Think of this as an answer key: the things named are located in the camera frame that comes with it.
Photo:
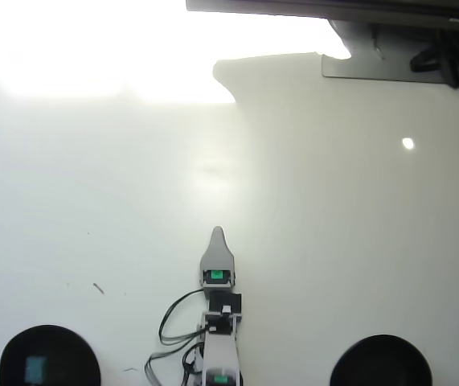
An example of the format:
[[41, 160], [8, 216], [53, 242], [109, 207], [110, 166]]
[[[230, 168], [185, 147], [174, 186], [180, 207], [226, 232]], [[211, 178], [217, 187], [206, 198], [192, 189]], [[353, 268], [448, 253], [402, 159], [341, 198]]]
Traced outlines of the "grey gripper servo housing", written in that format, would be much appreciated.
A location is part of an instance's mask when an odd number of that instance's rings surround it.
[[224, 230], [215, 226], [205, 253], [201, 257], [200, 284], [203, 290], [233, 290], [235, 258], [227, 245]]

